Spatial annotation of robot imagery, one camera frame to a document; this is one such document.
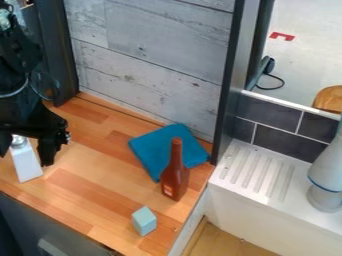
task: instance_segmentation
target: wooden countertop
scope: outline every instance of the wooden countertop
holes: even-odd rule
[[[128,140],[160,123],[81,93],[51,109],[69,121],[72,141],[44,176],[19,184],[10,160],[0,159],[0,189],[73,230],[125,255],[166,255],[213,170],[191,170],[180,202],[160,193],[128,148]],[[210,150],[211,144],[201,141]],[[140,237],[131,214],[147,205],[157,229]]]

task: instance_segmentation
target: wood panel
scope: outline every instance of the wood panel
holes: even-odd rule
[[[82,93],[78,97],[61,108],[50,106],[69,121],[73,136],[55,164],[44,168],[43,177],[19,184],[7,155],[0,161],[0,190],[125,255],[165,255],[213,167],[205,163],[191,170],[181,201],[164,197],[127,146],[130,138],[159,128],[158,122]],[[142,205],[158,221],[157,229],[145,237],[130,220]]]
[[[221,84],[232,14],[170,0],[107,0],[109,48]]]
[[[204,216],[201,222],[198,224],[195,232],[192,234],[191,239],[186,245],[184,251],[182,252],[182,256],[189,256],[192,250],[194,249],[198,239],[201,237],[201,234],[208,223],[208,218]]]
[[[108,47],[105,0],[64,0],[71,37]]]
[[[234,11],[234,0],[175,0],[187,3],[198,4],[201,6],[226,11],[233,12]]]
[[[196,244],[189,251],[185,251],[183,256],[277,256],[210,223],[205,223],[205,227],[199,232]]]
[[[212,139],[220,86],[84,42],[74,45],[86,87]]]

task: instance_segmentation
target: wooden stool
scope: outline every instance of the wooden stool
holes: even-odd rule
[[[330,86],[319,91],[312,107],[340,114],[342,112],[342,85]]]

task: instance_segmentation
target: gray tile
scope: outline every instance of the gray tile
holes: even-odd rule
[[[295,132],[301,111],[271,102],[241,96],[238,116],[255,122]]]
[[[330,143],[335,137],[338,121],[323,116],[305,113],[298,133]]]
[[[255,123],[240,118],[235,120],[234,138],[247,143],[252,143]]]
[[[306,162],[314,162],[326,144],[258,125],[254,144]]]

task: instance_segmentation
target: cabinet door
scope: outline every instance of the cabinet door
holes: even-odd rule
[[[0,211],[24,256],[109,256],[101,245],[52,219],[0,195]]]
[[[11,229],[0,211],[0,255],[1,256],[22,256],[20,247],[17,244]]]

